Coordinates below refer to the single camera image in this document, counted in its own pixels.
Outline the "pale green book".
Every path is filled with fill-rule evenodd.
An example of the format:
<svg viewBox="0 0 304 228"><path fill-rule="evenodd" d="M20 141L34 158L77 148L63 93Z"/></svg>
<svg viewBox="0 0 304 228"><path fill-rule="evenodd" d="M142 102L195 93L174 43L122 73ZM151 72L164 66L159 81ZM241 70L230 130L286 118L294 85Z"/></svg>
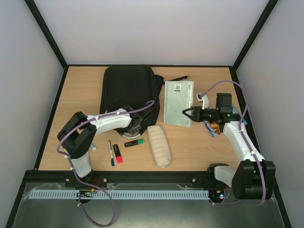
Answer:
<svg viewBox="0 0 304 228"><path fill-rule="evenodd" d="M182 113L193 105L193 81L166 81L164 97L165 124L191 127L191 119Z"/></svg>

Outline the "dog picture book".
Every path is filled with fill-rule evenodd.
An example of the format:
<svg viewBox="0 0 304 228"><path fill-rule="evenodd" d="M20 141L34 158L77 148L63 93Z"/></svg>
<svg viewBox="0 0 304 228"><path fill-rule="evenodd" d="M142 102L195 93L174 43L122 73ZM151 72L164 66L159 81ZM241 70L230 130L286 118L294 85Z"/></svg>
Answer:
<svg viewBox="0 0 304 228"><path fill-rule="evenodd" d="M238 109L232 104L232 113L233 114L238 114L240 117L242 114L238 111ZM209 134L211 137L217 137L220 136L223 132L220 131L220 127L216 123L210 123L209 121L203 121L206 129L208 130ZM241 125L241 131L245 131L245 127L247 126L247 121L245 118L242 120L242 125ZM237 132L240 132L239 129L239 121L232 121L230 123L226 123L223 127L223 131L225 133L228 133L228 130L236 130Z"/></svg>

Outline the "beige ribbed pencil case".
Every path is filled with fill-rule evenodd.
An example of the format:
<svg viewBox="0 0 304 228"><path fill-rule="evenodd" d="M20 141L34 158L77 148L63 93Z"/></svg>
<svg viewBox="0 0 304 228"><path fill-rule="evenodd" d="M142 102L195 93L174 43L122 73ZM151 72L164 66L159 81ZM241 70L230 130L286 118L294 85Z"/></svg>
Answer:
<svg viewBox="0 0 304 228"><path fill-rule="evenodd" d="M171 165L171 152L162 128L159 125L149 126L147 134L156 165L162 169Z"/></svg>

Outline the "black student backpack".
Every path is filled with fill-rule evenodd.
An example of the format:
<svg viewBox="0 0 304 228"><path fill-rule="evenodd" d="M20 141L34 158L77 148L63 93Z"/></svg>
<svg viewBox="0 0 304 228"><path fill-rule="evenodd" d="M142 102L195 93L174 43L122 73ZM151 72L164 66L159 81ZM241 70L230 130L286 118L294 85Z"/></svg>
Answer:
<svg viewBox="0 0 304 228"><path fill-rule="evenodd" d="M164 84L164 78L156 75L150 67L111 66L104 72L99 113L112 112L127 105L138 110L144 108L148 101L153 100L148 126L155 125L160 111L159 95ZM122 135L121 129L116 131L127 139L140 137L140 135L137 137Z"/></svg>

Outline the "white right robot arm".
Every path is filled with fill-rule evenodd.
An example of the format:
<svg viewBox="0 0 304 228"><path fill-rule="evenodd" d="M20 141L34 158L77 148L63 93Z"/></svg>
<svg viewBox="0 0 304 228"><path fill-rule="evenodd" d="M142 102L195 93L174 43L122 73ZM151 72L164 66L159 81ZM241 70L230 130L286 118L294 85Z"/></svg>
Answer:
<svg viewBox="0 0 304 228"><path fill-rule="evenodd" d="M215 108L209 107L206 94L198 93L197 99L202 106L185 109L183 114L195 122L217 124L239 160L236 170L228 165L214 165L214 170L207 174L208 183L212 186L221 182L227 184L239 200L270 199L276 167L272 161L265 160L250 140L241 115L233 112L232 95L218 93Z"/></svg>

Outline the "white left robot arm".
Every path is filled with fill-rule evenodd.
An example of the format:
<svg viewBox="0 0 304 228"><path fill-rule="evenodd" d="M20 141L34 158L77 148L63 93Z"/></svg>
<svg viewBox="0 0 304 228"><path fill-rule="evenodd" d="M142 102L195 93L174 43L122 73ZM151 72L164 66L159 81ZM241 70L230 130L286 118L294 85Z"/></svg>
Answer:
<svg viewBox="0 0 304 228"><path fill-rule="evenodd" d="M127 105L100 115L77 112L58 133L57 152L68 158L78 177L84 178L92 172L89 149L97 135L121 129L122 133L137 137L143 129L143 122L150 119L151 115L149 105L138 110Z"/></svg>

